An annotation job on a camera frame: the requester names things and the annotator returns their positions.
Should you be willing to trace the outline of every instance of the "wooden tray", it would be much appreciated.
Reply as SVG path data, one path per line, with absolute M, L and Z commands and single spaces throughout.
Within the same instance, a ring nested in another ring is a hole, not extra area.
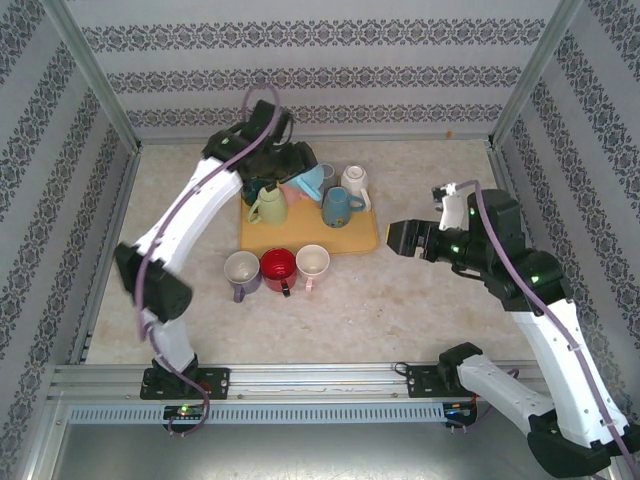
M 287 221 L 271 226 L 262 222 L 251 225 L 247 221 L 249 207 L 242 204 L 240 218 L 240 250 L 248 250 L 261 257 L 276 247 L 298 253 L 305 245 L 314 243 L 332 255 L 367 253 L 378 248 L 378 230 L 373 210 L 354 213 L 346 227 L 331 228 L 322 221 L 322 210 L 312 200 L 301 200 L 289 207 Z

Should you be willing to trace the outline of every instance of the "white mug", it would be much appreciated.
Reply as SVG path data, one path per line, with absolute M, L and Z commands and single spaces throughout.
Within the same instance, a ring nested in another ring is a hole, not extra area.
M 296 265 L 305 280 L 307 292 L 327 276 L 330 262 L 329 252 L 320 245 L 307 245 L 298 251 Z
M 364 210 L 371 210 L 371 199 L 367 188 L 369 187 L 369 179 L 367 172 L 360 165 L 350 165 L 345 168 L 340 180 L 340 186 L 344 187 L 347 192 L 354 197 L 361 198 L 364 202 Z

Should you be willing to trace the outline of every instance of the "metal enclosure wall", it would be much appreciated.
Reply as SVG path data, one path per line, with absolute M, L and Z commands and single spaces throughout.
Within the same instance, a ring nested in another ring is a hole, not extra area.
M 71 0 L 143 140 L 235 123 L 256 81 L 296 133 L 489 134 L 558 0 Z
M 640 414 L 640 1 L 589 0 L 502 152 L 537 248 L 575 289 L 617 404 Z
M 0 479 L 66 363 L 130 152 L 37 1 L 0 1 Z

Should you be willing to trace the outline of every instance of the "green mug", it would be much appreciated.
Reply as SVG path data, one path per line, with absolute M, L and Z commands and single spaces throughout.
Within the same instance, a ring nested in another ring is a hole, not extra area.
M 279 188 L 270 192 L 261 188 L 258 199 L 249 209 L 248 222 L 256 224 L 264 222 L 267 225 L 280 225 L 287 219 L 287 201 Z

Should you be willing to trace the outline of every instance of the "beige floor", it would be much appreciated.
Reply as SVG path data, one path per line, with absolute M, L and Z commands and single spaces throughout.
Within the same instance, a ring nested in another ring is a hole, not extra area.
M 390 222 L 437 220 L 430 189 L 477 178 L 493 186 L 481 141 L 326 142 L 318 161 L 369 172 L 380 247 L 332 259 L 331 277 L 312 293 L 297 285 L 284 299 L 262 287 L 237 305 L 222 274 L 237 249 L 239 201 L 225 205 L 196 243 L 182 271 L 195 290 L 185 313 L 204 363 L 433 361 L 471 341 L 494 360 L 533 359 L 524 336 L 479 282 L 445 264 L 396 256 L 384 236 Z M 170 205 L 198 162 L 201 145 L 147 146 L 121 239 L 133 243 Z M 88 363 L 147 364 L 151 348 L 136 338 L 134 310 L 111 270 Z

